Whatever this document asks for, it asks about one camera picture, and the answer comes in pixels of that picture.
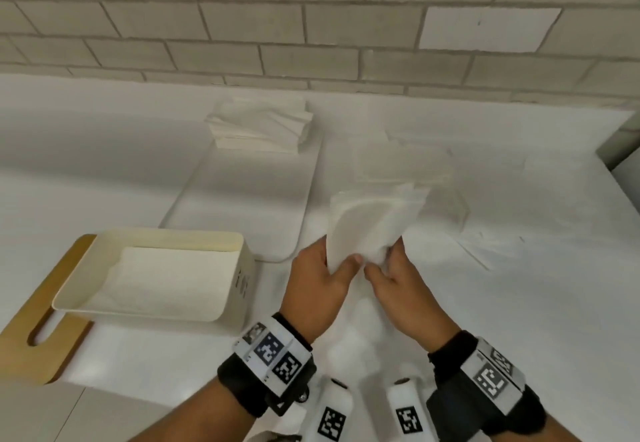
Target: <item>wooden board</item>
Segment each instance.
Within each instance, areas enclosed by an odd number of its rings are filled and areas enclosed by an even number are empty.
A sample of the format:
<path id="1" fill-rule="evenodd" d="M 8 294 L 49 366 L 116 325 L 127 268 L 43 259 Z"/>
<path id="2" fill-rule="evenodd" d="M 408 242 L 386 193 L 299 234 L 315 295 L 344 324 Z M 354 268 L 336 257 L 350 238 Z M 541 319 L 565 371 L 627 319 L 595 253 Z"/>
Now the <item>wooden board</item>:
<path id="1" fill-rule="evenodd" d="M 95 235 L 78 238 L 0 333 L 0 378 L 46 384 L 57 380 L 71 361 L 91 321 L 66 314 L 41 344 L 34 345 L 34 339 L 53 313 L 53 298 L 94 239 Z"/>

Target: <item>tissue stack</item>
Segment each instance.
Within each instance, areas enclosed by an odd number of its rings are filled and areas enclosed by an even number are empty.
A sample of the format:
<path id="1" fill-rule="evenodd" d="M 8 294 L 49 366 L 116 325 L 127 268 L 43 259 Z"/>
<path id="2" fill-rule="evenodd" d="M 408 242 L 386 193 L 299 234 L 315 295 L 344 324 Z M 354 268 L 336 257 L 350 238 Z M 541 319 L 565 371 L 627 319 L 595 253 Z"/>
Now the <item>tissue stack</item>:
<path id="1" fill-rule="evenodd" d="M 220 149 L 298 154 L 313 118 L 306 106 L 303 98 L 232 98 L 206 122 Z"/>

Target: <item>white cutting board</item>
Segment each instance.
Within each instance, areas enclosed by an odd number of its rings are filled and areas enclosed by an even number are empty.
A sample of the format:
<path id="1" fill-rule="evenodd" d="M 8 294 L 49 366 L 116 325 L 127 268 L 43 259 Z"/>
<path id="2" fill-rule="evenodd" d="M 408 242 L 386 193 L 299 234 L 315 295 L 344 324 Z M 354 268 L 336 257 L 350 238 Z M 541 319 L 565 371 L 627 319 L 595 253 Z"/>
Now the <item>white cutting board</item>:
<path id="1" fill-rule="evenodd" d="M 237 231 L 256 259 L 285 260 L 298 244 L 322 140 L 316 127 L 299 155 L 212 145 L 162 227 Z"/>

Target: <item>plastic container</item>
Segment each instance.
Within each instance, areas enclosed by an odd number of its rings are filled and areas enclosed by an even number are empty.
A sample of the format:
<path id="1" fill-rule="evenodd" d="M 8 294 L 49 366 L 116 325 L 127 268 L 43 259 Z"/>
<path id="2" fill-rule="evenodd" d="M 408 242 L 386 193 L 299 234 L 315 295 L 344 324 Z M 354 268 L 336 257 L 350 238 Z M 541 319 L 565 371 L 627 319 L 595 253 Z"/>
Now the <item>plastic container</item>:
<path id="1" fill-rule="evenodd" d="M 238 334 L 255 262 L 239 233 L 121 228 L 100 233 L 52 307 L 92 320 Z"/>

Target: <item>wall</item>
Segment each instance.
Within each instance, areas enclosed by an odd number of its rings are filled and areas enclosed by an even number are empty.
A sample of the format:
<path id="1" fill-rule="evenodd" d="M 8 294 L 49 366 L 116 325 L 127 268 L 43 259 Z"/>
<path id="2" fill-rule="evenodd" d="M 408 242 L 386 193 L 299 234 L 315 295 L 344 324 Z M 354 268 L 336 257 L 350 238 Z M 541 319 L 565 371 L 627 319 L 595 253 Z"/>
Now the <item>wall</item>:
<path id="1" fill-rule="evenodd" d="M 639 36 L 640 0 L 0 0 L 0 72 L 137 82 L 640 108 Z"/>

